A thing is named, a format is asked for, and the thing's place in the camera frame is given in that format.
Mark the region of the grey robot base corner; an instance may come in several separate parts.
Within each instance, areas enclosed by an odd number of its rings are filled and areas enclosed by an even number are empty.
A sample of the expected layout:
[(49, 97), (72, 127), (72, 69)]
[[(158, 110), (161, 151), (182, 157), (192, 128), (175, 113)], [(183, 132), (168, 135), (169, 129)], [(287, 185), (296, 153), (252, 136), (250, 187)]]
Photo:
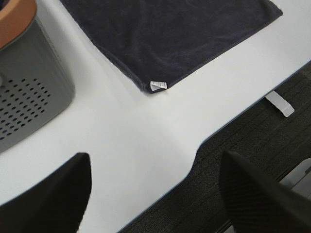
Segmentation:
[(296, 165), (279, 183), (292, 189), (305, 175), (311, 167), (311, 159), (305, 159)]

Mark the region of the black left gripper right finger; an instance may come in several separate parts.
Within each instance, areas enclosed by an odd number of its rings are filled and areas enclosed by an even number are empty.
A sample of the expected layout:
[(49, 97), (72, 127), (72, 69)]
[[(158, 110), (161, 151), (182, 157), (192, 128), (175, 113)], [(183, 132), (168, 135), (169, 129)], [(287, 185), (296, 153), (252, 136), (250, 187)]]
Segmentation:
[(224, 151), (220, 193), (237, 233), (309, 233), (311, 202), (291, 191), (242, 155)]

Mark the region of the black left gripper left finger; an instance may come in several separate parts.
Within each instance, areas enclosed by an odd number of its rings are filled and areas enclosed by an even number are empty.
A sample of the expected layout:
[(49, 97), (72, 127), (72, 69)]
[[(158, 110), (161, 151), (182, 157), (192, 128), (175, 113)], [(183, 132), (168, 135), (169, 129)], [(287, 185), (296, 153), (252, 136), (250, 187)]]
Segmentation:
[(91, 188), (89, 154), (77, 153), (38, 184), (0, 206), (0, 231), (75, 233)]

